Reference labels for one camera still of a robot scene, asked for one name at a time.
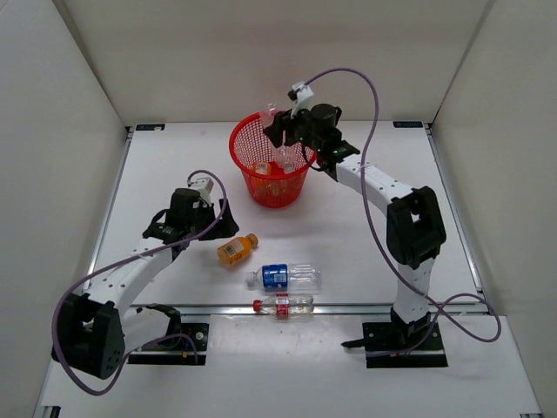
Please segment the orange bottle with barcode label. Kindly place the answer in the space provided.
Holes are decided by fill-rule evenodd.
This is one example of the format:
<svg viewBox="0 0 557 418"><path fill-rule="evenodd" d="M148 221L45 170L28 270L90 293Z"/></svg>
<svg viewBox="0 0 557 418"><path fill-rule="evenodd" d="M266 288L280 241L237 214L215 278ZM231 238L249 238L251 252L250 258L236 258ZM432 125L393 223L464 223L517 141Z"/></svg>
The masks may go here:
<svg viewBox="0 0 557 418"><path fill-rule="evenodd" d="M233 266L249 256L257 246L258 237L253 233L234 238L218 248L219 261L223 266Z"/></svg>

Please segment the clear unlabelled plastic bottle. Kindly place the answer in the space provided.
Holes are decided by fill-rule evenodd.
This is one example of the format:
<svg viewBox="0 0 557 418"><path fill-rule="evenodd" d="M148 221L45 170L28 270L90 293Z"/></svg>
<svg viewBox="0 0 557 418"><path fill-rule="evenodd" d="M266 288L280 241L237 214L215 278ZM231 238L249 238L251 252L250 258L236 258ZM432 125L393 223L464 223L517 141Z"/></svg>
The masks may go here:
<svg viewBox="0 0 557 418"><path fill-rule="evenodd" d="M264 127L272 125L274 115L277 113L276 105L269 103L267 110L263 113L262 123ZM296 170L296 152L293 146L285 146L282 144L279 148L272 148L272 155L277 165L283 169L284 173L288 174Z"/></svg>

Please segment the orange juice bottle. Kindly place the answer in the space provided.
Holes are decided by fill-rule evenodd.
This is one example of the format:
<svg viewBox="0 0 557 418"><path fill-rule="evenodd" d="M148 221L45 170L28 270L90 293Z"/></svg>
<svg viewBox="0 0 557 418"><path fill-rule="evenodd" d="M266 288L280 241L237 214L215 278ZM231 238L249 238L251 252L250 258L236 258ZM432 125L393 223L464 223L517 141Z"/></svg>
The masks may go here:
<svg viewBox="0 0 557 418"><path fill-rule="evenodd" d="M269 176L272 174L272 166L269 162L265 161L258 161L255 162L252 166L254 172L259 175Z"/></svg>

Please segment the clear bottle with blue label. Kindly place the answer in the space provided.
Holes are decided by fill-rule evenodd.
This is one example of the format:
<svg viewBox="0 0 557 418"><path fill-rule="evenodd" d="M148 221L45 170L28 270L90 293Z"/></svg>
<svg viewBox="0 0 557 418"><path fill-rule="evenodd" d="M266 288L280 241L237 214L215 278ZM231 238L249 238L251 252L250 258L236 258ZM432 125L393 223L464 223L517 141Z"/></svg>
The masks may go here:
<svg viewBox="0 0 557 418"><path fill-rule="evenodd" d="M250 289L266 292L314 291L321 288L321 273L312 264L270 264L247 272L245 282Z"/></svg>

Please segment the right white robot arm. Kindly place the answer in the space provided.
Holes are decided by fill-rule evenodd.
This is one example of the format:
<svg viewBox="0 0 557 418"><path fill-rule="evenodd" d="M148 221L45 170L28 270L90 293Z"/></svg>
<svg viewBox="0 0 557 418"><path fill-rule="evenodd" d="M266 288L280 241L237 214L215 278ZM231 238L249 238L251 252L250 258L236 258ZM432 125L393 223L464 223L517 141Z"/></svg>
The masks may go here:
<svg viewBox="0 0 557 418"><path fill-rule="evenodd" d="M369 165L358 148L342 138L341 110L317 104L296 114L268 111L262 116L265 135L274 147L300 145L312 150L319 169L361 194L386 218L388 260L398 264L399 284L391 310L391 337L399 347L418 342L431 322L428 306L431 272L446 230L434 190L411 187Z"/></svg>

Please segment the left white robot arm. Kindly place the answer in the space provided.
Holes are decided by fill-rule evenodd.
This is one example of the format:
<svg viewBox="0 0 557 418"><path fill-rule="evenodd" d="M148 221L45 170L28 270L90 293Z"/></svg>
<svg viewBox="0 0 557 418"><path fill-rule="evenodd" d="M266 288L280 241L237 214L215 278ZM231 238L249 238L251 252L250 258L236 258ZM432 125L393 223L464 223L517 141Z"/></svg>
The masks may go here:
<svg viewBox="0 0 557 418"><path fill-rule="evenodd" d="M66 367L105 380L130 352L157 342L173 348L183 337L178 310L160 303L135 307L136 298L195 240L233 237L239 230L213 183L201 178L178 188L159 211L126 261L91 282L81 294L63 297L53 321L53 357Z"/></svg>

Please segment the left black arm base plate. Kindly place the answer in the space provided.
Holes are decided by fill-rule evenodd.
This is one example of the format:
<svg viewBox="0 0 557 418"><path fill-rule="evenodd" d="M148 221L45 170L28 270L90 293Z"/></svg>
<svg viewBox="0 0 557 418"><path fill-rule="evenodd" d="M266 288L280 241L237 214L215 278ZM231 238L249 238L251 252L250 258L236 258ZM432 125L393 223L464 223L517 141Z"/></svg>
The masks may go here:
<svg viewBox="0 0 557 418"><path fill-rule="evenodd" d="M187 338L166 340L145 345L132 352L127 362L146 366L204 366L206 362L210 324L205 321L183 321L181 333Z"/></svg>

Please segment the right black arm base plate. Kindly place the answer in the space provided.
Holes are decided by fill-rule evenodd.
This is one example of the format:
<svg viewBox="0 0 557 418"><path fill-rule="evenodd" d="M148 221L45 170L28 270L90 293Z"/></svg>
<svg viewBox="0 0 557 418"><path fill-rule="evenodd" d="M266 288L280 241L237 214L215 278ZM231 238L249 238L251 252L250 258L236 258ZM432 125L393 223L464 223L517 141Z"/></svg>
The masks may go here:
<svg viewBox="0 0 557 418"><path fill-rule="evenodd" d="M345 349L364 348L367 368L443 368L448 367L446 350L437 323L409 340L403 340L392 323L365 322L363 337L341 343Z"/></svg>

